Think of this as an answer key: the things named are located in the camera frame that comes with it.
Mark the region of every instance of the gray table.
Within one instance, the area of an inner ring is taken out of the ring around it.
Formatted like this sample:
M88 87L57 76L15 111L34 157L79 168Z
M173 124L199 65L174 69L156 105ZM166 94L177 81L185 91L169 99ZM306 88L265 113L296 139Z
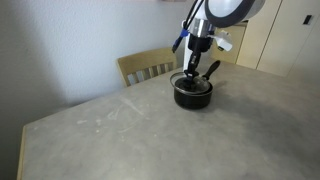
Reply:
M173 73L26 125L22 179L320 179L318 88L222 63L190 111Z

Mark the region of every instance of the chair backrest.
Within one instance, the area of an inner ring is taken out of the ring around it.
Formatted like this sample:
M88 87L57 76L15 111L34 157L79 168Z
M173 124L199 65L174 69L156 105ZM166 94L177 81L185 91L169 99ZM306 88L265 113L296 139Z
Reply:
M121 57L117 61L125 86L139 83L163 72L177 68L177 59L171 48L161 48Z

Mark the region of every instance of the white wall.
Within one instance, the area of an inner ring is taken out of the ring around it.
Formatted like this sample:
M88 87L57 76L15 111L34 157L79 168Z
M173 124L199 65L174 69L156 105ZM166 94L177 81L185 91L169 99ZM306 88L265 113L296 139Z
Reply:
M171 46L191 2L0 1L0 179L23 124L122 88L116 59Z

